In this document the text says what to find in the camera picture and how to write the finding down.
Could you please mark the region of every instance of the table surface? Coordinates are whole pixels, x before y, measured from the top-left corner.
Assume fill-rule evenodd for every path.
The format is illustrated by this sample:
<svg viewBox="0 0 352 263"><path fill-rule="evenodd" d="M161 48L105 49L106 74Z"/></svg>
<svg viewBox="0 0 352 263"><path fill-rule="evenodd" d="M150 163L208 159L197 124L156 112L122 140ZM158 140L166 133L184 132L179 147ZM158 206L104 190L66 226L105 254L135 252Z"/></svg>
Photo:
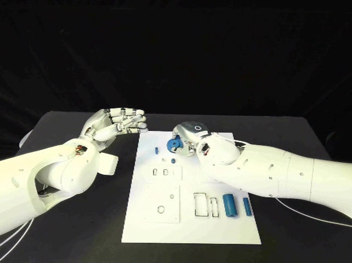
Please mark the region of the table surface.
<svg viewBox="0 0 352 263"><path fill-rule="evenodd" d="M18 151L24 154L63 144L79 135L92 113L49 112ZM300 117L147 116L150 130L170 131L183 121L200 121L215 132L302 156L329 155ZM105 150L119 157L114 176L98 175L88 191L39 216L2 262L343 262L352 261L352 228L299 215L273 198L249 195L261 245L121 243L135 162L138 134L118 136ZM303 213L352 224L339 212L302 200L284 199ZM0 242L8 237L0 236ZM14 244L0 248L0 257Z"/></svg>

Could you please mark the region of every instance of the white board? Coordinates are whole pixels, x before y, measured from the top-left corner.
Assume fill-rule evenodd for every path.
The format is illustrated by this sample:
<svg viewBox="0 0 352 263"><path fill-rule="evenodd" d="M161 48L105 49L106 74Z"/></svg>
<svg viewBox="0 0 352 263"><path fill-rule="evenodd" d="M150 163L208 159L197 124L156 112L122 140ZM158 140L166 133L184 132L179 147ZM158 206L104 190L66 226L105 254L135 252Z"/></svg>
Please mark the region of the white board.
<svg viewBox="0 0 352 263"><path fill-rule="evenodd" d="M219 134L232 139L231 133ZM140 134L121 242L260 244L254 211L252 216L245 215L247 192L206 178L196 156L184 157L167 151L170 138L169 131ZM195 216L195 193L206 193L208 216ZM225 216L222 195L226 193L234 195L236 204L234 218ZM216 198L218 217L212 217L210 198Z"/></svg>

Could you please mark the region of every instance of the blue battery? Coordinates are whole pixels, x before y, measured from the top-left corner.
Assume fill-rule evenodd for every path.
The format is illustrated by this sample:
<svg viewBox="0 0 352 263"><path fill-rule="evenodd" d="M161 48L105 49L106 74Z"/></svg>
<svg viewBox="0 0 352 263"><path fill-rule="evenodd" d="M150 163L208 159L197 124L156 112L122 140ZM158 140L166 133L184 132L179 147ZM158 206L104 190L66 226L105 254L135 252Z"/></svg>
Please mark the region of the blue battery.
<svg viewBox="0 0 352 263"><path fill-rule="evenodd" d="M232 218L238 215L236 213L236 207L235 207L235 201L232 194L226 194L222 196L223 198L223 205L225 205L225 215L226 217Z"/></svg>
<svg viewBox="0 0 352 263"><path fill-rule="evenodd" d="M251 216L252 213L251 213L249 201L247 197L244 198L244 205L245 205L245 215Z"/></svg>

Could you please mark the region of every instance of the white robotic arm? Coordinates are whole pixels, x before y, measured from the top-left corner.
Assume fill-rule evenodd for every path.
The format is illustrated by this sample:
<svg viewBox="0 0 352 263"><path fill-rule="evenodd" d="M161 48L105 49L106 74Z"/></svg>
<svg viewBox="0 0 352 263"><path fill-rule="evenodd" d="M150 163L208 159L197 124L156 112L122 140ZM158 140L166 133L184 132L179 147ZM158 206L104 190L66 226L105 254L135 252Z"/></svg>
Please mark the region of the white robotic arm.
<svg viewBox="0 0 352 263"><path fill-rule="evenodd" d="M78 139L0 161L0 235L85 192L96 173L114 174L118 157L101 150L117 135L147 131L143 115L130 108L99 110ZM47 185L39 193L34 179Z"/></svg>
<svg viewBox="0 0 352 263"><path fill-rule="evenodd" d="M352 218L351 163L307 158L268 146L236 147L197 122L176 126L169 149L197 155L212 180L263 197L312 201Z"/></svg>

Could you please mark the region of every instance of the black curtain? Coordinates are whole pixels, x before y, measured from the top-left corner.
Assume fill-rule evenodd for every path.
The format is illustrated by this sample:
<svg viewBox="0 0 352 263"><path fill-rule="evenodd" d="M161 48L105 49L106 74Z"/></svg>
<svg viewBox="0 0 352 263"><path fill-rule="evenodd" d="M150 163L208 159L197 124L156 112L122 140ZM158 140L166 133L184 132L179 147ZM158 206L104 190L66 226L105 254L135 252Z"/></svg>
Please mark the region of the black curtain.
<svg viewBox="0 0 352 263"><path fill-rule="evenodd" d="M352 161L348 5L69 2L0 3L0 159L47 111L134 107L306 117Z"/></svg>

